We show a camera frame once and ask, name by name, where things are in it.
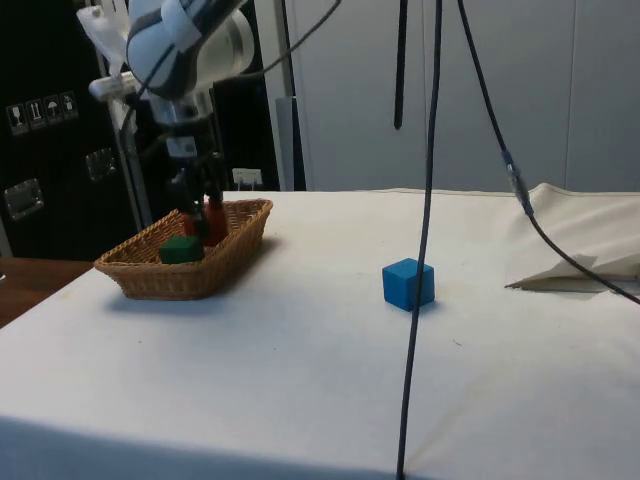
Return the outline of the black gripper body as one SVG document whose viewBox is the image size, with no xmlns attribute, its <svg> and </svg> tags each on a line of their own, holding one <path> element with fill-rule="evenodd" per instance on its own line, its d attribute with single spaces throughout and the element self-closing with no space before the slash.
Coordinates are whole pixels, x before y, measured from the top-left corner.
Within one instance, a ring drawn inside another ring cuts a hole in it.
<svg viewBox="0 0 640 480">
<path fill-rule="evenodd" d="M 208 119 L 159 123 L 169 158 L 176 165 L 212 165 L 218 155 L 215 130 Z"/>
</svg>

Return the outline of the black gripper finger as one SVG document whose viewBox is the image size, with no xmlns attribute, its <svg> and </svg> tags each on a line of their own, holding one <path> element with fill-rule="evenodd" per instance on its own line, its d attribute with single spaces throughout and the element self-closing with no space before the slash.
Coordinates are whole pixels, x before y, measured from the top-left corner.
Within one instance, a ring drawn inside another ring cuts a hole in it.
<svg viewBox="0 0 640 480">
<path fill-rule="evenodd" d="M 194 172 L 180 169 L 168 186 L 176 208 L 187 215 L 195 235 L 201 239 L 208 237 L 209 223 L 204 212 L 204 195 L 198 187 Z"/>
<path fill-rule="evenodd" d="M 218 152 L 207 154 L 201 162 L 203 191 L 211 203 L 223 202 L 225 189 L 225 167 Z"/>
</svg>

